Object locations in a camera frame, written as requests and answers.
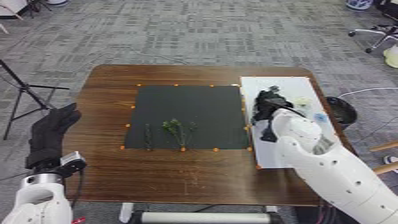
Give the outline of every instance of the carpet floor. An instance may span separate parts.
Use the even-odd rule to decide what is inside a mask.
[[[393,42],[367,54],[365,48],[377,37],[347,36],[351,29],[392,21],[376,9],[363,13],[351,11],[344,0],[72,0],[52,9],[51,12],[43,8],[35,19],[26,13],[26,21],[0,21],[11,32],[0,33],[0,56],[27,82],[72,88],[58,92],[56,106],[75,101],[100,64],[299,66],[313,71],[328,96],[374,87],[397,87],[398,73],[383,56]],[[17,94],[15,87],[0,80],[0,130]],[[395,97],[397,90],[345,96],[360,112],[345,134],[372,167],[383,164],[386,154],[398,155],[397,149],[369,151],[372,146],[398,139]],[[35,106],[24,98],[20,112]],[[42,116],[36,113],[15,123],[10,140],[0,141],[0,178],[26,172],[29,129]],[[397,174],[381,177],[398,193]],[[0,182],[0,219],[13,208],[20,179]],[[194,211],[203,207],[139,206],[152,211]],[[118,223],[120,207],[118,203],[81,203],[75,215],[86,216],[88,223]],[[262,209],[262,206],[218,206],[210,211],[262,212]]]

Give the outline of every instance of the white board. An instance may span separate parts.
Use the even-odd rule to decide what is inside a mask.
[[[315,120],[322,127],[324,136],[333,142],[340,142],[331,119],[324,110],[321,99],[315,93],[308,77],[242,77],[242,94],[246,98],[248,120],[253,119],[253,107],[258,93],[269,91],[273,86],[280,87],[280,95],[296,105],[296,110],[305,112],[308,119]],[[251,127],[253,145],[257,150],[258,166],[262,168],[290,168],[285,163],[281,154],[276,150],[276,143],[262,141],[262,132],[269,126],[269,121],[257,123]]]

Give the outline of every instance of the green plant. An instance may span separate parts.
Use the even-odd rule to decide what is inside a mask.
[[[187,150],[187,145],[189,145],[191,140],[193,140],[194,132],[198,130],[196,122],[191,122],[189,134],[186,133],[184,124],[182,124],[182,122],[178,121],[177,118],[173,118],[171,121],[164,121],[162,127],[164,127],[166,131],[171,133],[171,135],[175,136],[182,151],[186,151]]]

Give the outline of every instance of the black square mat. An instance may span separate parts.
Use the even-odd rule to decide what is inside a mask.
[[[244,149],[250,147],[241,88],[235,86],[145,86],[139,89],[125,147],[146,147],[150,125],[152,147],[180,149],[177,138],[164,130],[164,121],[178,119],[189,133],[198,129],[189,149]]]

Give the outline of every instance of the chair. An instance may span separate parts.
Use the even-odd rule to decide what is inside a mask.
[[[372,29],[354,29],[349,32],[349,36],[354,37],[358,33],[374,33],[383,35],[383,38],[376,42],[370,48],[365,49],[365,52],[370,54],[374,50],[381,47],[383,43],[395,39],[398,40],[398,18],[393,16],[397,15],[397,6],[388,6],[392,8],[379,8],[383,10],[383,15],[393,19],[395,24],[393,25],[377,25]]]
[[[15,10],[10,8],[10,6],[3,2],[0,2],[0,7],[6,8],[10,10],[10,12],[13,13],[13,15],[17,16],[17,18],[20,20],[24,20],[22,16],[19,15],[19,13],[15,12]],[[4,30],[4,33],[10,34],[10,31],[8,31],[3,23],[0,23],[0,29]]]
[[[386,150],[386,149],[390,149],[390,148],[395,148],[395,147],[398,147],[398,141],[397,141],[397,142],[390,142],[388,144],[385,144],[385,145],[374,147],[374,148],[370,149],[370,151],[372,151],[372,152],[377,152],[377,151],[383,151],[383,150]],[[379,167],[374,169],[376,173],[377,173],[377,174],[383,174],[383,173],[386,173],[386,172],[390,172],[390,171],[395,171],[395,172],[398,173],[398,171],[397,171],[397,169],[398,169],[398,158],[393,157],[393,156],[386,156],[386,158],[385,158],[385,162],[386,162],[386,165],[379,166]]]

